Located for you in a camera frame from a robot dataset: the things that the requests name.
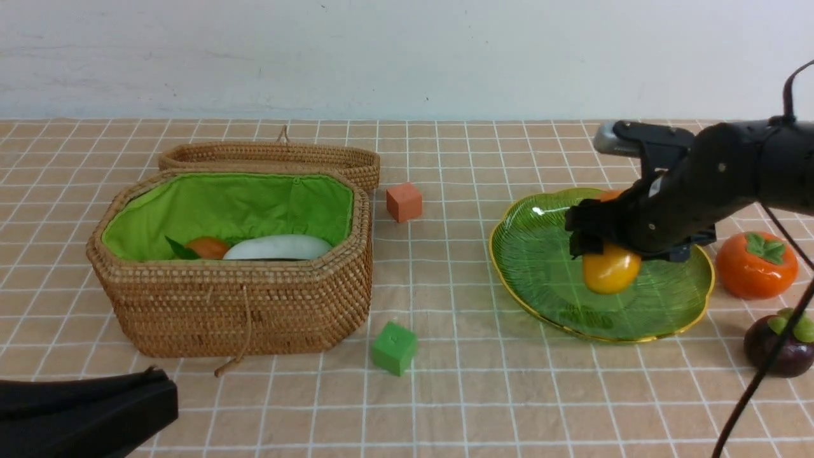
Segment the yellow fruit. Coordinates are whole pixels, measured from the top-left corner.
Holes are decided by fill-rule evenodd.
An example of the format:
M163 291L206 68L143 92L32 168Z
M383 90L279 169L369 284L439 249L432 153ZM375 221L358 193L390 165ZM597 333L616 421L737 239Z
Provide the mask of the yellow fruit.
M598 199L615 199L622 190L603 192ZM602 254L582 255L585 286L596 294L618 294L627 289L641 269L641 257L618 245L605 242Z

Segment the basket lid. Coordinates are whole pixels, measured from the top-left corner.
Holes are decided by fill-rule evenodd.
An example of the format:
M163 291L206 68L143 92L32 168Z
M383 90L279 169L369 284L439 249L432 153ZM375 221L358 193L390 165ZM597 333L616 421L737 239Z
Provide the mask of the basket lid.
M235 165L256 165L258 169L294 168L336 170L367 192L379 187L381 158L363 148L293 143L288 126L283 126L274 142L220 141L178 145L158 158L159 170L224 169Z

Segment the toy block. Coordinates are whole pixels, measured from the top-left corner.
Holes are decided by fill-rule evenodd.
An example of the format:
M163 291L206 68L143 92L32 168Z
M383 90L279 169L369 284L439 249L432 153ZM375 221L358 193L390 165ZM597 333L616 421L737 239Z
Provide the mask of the toy block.
M423 199L412 183L402 183L387 189L387 211L397 222L421 216Z
M413 361L417 348L418 339L412 331L388 321L373 342L373 364L401 377Z

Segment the mangosteen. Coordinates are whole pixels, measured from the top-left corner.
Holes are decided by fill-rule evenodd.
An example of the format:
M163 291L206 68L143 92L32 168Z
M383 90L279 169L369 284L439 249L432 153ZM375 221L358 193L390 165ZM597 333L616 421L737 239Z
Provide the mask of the mangosteen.
M749 362L759 368L780 338L793 310L785 308L775 315L755 321L743 338L743 350ZM814 364L814 320L806 315L783 344L783 349L768 373L775 377L792 378L803 375Z

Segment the orange cube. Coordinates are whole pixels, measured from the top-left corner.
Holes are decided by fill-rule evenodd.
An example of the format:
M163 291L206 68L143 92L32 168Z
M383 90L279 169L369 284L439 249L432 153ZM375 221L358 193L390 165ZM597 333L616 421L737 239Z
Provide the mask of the orange cube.
M397 222L421 216L423 199L412 183L402 183L387 189L387 211Z

